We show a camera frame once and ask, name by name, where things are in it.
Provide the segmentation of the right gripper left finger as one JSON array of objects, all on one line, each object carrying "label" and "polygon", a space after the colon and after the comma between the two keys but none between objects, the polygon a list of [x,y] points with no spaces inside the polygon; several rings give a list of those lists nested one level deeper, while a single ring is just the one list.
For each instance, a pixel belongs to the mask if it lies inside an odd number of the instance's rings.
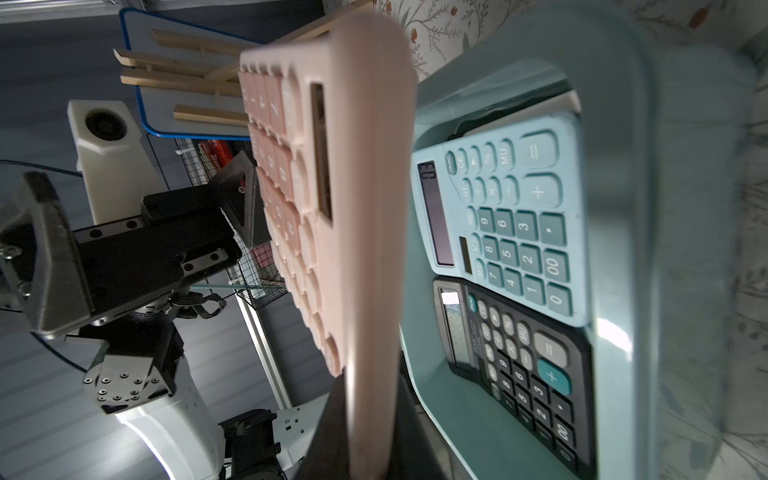
[{"label": "right gripper left finger", "polygon": [[334,381],[296,480],[349,479],[345,375]]}]

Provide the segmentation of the black calculator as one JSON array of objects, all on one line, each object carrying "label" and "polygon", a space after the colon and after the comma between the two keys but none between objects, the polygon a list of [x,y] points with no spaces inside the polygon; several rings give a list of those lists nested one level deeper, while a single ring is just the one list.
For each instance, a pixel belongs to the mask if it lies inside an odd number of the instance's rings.
[{"label": "black calculator", "polygon": [[500,403],[580,479],[597,470],[592,350],[577,328],[463,279],[437,277],[450,370]]}]

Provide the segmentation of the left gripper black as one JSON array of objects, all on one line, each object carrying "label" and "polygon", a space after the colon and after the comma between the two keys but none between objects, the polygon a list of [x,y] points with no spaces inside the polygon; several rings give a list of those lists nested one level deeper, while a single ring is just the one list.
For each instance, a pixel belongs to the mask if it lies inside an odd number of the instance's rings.
[{"label": "left gripper black", "polygon": [[50,340],[235,265],[235,231],[249,248],[271,239],[245,151],[209,185],[148,195],[138,216],[76,231],[78,244],[48,176],[29,172],[1,206],[1,272],[30,330]]}]

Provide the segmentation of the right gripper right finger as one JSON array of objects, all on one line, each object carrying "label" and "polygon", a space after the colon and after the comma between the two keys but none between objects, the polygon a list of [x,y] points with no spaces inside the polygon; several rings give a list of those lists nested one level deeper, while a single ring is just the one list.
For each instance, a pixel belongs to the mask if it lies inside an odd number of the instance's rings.
[{"label": "right gripper right finger", "polygon": [[400,354],[391,456],[387,479],[438,480],[445,475],[422,428],[403,354]]}]

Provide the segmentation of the mint green storage box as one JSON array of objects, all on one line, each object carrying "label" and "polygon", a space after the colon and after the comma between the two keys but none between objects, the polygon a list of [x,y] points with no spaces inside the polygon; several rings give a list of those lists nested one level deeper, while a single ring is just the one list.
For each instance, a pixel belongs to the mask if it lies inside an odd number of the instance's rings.
[{"label": "mint green storage box", "polygon": [[416,144],[582,105],[600,479],[767,475],[767,5],[403,1]]}]

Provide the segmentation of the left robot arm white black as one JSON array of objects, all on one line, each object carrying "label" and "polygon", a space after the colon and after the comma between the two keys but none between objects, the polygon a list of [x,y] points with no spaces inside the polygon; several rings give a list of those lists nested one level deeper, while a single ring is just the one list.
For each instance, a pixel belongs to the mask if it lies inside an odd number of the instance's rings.
[{"label": "left robot arm white black", "polygon": [[194,285],[237,265],[260,216],[255,165],[236,156],[207,184],[132,200],[72,230],[49,178],[25,174],[1,209],[1,293],[39,340],[98,353],[83,383],[172,479],[282,479],[301,464],[325,399],[217,422],[192,380],[175,319],[212,317]]}]

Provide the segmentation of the blue calculator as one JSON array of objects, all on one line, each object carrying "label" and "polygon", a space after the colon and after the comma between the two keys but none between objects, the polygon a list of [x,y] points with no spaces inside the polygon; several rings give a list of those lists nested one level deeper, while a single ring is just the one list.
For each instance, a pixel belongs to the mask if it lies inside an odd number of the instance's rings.
[{"label": "blue calculator", "polygon": [[582,163],[570,112],[415,151],[412,192],[432,270],[587,326]]}]

